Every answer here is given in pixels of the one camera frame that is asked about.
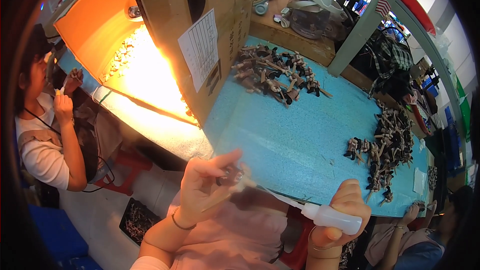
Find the sticker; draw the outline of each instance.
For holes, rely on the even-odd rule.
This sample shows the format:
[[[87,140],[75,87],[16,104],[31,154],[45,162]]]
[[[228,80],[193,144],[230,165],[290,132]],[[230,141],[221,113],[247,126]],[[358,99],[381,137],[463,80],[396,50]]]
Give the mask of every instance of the sticker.
[[[390,4],[387,0],[378,0],[375,12],[379,13],[382,17],[385,17],[390,12]]]
[[[178,38],[197,93],[219,60],[218,36],[215,14],[211,9]]]

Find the cardboard box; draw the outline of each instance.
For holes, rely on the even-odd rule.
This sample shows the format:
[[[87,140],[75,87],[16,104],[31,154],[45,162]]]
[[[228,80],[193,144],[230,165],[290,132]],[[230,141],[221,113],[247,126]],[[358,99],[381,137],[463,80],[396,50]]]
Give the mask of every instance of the cardboard box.
[[[134,22],[128,17],[128,8],[134,5],[139,6],[143,21]],[[199,85],[197,80],[197,92],[178,40],[205,15],[212,25],[209,29],[213,29],[213,14],[209,14],[212,9],[218,61],[202,63],[204,81]],[[198,121],[203,126],[238,49],[245,43],[251,10],[252,0],[76,0],[56,21],[55,28],[76,59],[100,84],[159,113],[192,124]],[[142,24],[158,50],[143,44],[138,56],[135,52],[141,58],[134,59],[134,68],[130,67],[124,76],[115,73],[105,81],[115,52]],[[185,103],[195,119],[186,113]]]

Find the black cord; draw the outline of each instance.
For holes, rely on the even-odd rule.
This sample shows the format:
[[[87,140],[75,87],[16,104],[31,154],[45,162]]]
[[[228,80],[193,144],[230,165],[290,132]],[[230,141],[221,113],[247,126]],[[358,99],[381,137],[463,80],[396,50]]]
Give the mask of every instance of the black cord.
[[[58,132],[58,130],[56,130],[56,129],[54,129],[53,127],[51,127],[50,125],[48,125],[45,121],[43,121],[40,117],[38,117],[37,115],[35,115],[35,114],[32,113],[31,111],[29,111],[27,108],[25,108],[25,111],[27,111],[27,112],[28,112],[29,114],[31,114],[33,117],[35,117],[35,118],[37,118],[38,120],[40,120],[43,124],[45,124],[45,125],[46,125],[47,127],[49,127],[51,130],[53,130],[57,135],[59,135],[59,136],[62,135],[61,133]],[[103,162],[105,163],[105,165],[108,167],[108,170],[109,170],[109,172],[112,174],[113,179],[112,179],[112,182],[111,182],[111,183],[107,183],[107,185],[112,184],[112,183],[115,181],[115,175],[113,174],[112,169],[110,168],[109,164],[107,163],[107,161],[106,161],[104,158],[102,158],[102,157],[99,156],[99,155],[96,155],[96,156],[97,156],[97,158],[100,158],[101,160],[103,160]],[[99,187],[99,188],[97,188],[97,189],[94,189],[94,190],[92,190],[92,191],[82,191],[82,192],[84,192],[84,193],[93,193],[93,192],[96,192],[96,191],[98,191],[98,190],[100,190],[100,189],[103,189],[103,188],[104,188],[104,187],[101,186],[101,187]]]
[[[113,174],[112,169],[110,168],[109,164],[107,163],[107,161],[106,161],[104,158],[102,158],[101,156],[99,156],[99,158],[103,160],[103,162],[104,162],[105,165],[108,167],[108,170],[110,171],[110,173],[111,173],[112,176],[113,176],[112,182],[111,182],[111,183],[107,183],[107,185],[113,184],[113,182],[115,181],[115,175]],[[84,192],[84,193],[93,193],[93,192],[97,192],[97,191],[100,190],[100,189],[103,189],[104,187],[105,187],[105,186],[101,186],[101,187],[99,187],[99,188],[97,188],[97,189],[94,189],[94,190],[91,190],[91,191],[82,191],[82,192]]]

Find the paper sheet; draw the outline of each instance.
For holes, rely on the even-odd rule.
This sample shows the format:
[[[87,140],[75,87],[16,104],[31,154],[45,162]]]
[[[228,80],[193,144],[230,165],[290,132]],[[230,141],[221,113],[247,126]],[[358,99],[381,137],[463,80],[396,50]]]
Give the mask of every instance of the paper sheet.
[[[413,179],[413,191],[423,195],[423,189],[425,189],[425,181],[427,180],[427,173],[420,171],[417,167],[415,168],[415,176]]]
[[[183,58],[187,62],[197,93],[210,70],[219,60],[217,41],[218,33],[213,9],[198,19],[178,38],[178,45],[180,45]]]

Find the plaid shirt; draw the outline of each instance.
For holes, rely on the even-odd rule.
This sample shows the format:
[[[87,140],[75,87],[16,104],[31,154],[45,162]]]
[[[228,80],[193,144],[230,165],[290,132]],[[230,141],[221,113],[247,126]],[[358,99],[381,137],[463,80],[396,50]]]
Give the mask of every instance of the plaid shirt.
[[[379,75],[372,83],[368,92],[368,98],[371,99],[374,89],[382,87],[397,69],[403,71],[410,70],[410,67],[413,65],[413,58],[410,49],[406,45],[385,36],[378,29],[373,32],[365,45],[375,61],[375,68]]]

